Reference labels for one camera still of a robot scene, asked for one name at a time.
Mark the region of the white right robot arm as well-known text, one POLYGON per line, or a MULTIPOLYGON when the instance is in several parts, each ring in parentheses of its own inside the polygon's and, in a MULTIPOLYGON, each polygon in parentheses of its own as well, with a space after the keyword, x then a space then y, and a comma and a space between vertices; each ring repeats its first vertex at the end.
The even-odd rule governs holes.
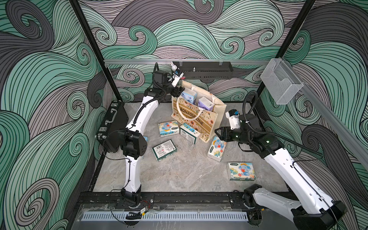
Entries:
POLYGON ((307 147, 280 134, 265 131, 258 117, 251 110, 246 110, 248 102, 257 101, 257 91, 250 91, 241 112, 230 110, 226 113, 230 126, 219 127, 215 134, 221 141, 248 145, 250 152, 258 154, 276 170, 297 200, 270 192, 261 185, 252 185, 244 190, 242 196, 249 209, 248 219, 255 224, 261 222, 260 208, 267 208, 289 219, 299 230, 339 228, 339 221, 347 212, 346 205, 322 191, 298 165, 299 162, 291 157, 281 140, 305 150, 307 147))

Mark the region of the floral canvas tote bag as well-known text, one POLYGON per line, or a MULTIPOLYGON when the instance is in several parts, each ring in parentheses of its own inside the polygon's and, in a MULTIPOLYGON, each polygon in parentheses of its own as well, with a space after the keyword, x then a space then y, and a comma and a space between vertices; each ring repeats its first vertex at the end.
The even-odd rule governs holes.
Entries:
POLYGON ((198 107, 196 104, 186 101, 183 97, 172 97, 172 115, 180 124, 188 124, 197 130, 201 136, 200 139, 207 143, 215 136, 215 130, 220 127, 222 118, 225 114, 226 104, 210 92, 195 86, 189 82, 183 81, 182 86, 185 89, 193 90, 197 93, 196 100, 202 97, 209 99, 214 103, 211 111, 198 107))

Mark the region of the light blue wipes pack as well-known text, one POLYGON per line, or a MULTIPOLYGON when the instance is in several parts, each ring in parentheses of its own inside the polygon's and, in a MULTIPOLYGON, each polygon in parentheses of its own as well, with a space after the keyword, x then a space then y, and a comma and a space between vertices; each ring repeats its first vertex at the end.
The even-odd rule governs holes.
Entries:
POLYGON ((197 98, 197 92, 191 90, 189 88, 185 88, 185 90, 181 93, 181 96, 189 103, 195 104, 197 98))

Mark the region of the green barcode tissue pack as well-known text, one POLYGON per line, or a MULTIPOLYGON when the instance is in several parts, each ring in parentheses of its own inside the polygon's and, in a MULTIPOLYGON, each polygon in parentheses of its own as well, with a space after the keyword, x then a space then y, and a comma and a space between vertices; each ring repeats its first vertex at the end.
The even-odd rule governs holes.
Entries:
POLYGON ((165 141, 152 148, 156 160, 159 162, 177 152, 177 147, 172 140, 165 141))

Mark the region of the purple puppy tissue pack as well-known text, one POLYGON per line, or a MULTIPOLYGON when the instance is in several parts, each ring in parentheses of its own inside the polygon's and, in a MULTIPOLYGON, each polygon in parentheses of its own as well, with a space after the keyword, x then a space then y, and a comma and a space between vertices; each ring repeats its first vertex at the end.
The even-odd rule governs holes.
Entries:
POLYGON ((213 102, 207 99, 206 97, 201 97, 198 100, 197 106, 207 111, 213 111, 214 108, 213 102))

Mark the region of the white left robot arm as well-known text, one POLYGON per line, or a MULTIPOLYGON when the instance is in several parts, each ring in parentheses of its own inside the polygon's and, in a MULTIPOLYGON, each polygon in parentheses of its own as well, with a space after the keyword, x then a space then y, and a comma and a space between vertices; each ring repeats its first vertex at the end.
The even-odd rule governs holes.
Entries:
POLYGON ((102 146, 106 150, 107 142, 115 139, 118 148, 123 151, 127 172, 126 184, 121 189, 121 194, 132 205, 138 205, 141 199, 140 161, 148 147, 148 142, 144 138, 147 123, 162 99, 168 94, 179 97, 185 89, 177 85, 184 77, 184 73, 173 62, 171 71, 171 73, 161 71, 158 63, 155 63, 152 86, 145 90, 141 106, 133 119, 124 128, 96 134, 96 138, 102 141, 102 146))

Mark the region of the green blue tissue pack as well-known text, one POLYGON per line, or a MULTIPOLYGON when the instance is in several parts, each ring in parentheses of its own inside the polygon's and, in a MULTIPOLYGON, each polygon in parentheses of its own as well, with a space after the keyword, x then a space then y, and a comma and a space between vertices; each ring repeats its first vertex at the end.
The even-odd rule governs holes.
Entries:
POLYGON ((180 126, 180 135, 192 144, 196 144, 197 141, 200 139, 201 133, 188 124, 183 123, 180 126))

